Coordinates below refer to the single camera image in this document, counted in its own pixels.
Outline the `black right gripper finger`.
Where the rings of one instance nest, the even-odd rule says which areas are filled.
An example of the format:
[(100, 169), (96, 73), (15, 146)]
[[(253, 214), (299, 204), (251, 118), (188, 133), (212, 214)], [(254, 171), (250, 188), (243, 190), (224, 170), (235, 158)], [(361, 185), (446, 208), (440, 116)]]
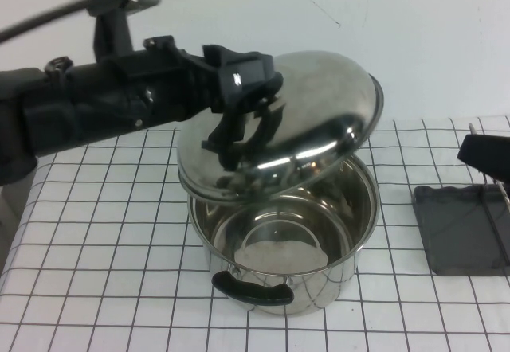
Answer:
[(496, 135), (465, 136), (457, 158), (500, 182), (510, 179), (510, 139)]

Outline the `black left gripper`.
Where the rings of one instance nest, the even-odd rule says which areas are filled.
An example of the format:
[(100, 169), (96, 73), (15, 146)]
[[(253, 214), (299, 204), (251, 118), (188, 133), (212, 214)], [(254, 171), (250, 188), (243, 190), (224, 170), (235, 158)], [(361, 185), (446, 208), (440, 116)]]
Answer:
[(268, 54), (204, 45), (197, 56), (179, 49), (172, 36), (155, 37), (134, 52), (134, 120), (182, 122), (206, 109), (221, 114), (201, 148), (216, 154), (224, 170), (241, 170), (237, 142), (244, 139), (247, 112), (260, 119), (249, 144), (265, 146), (282, 121), (282, 85)]

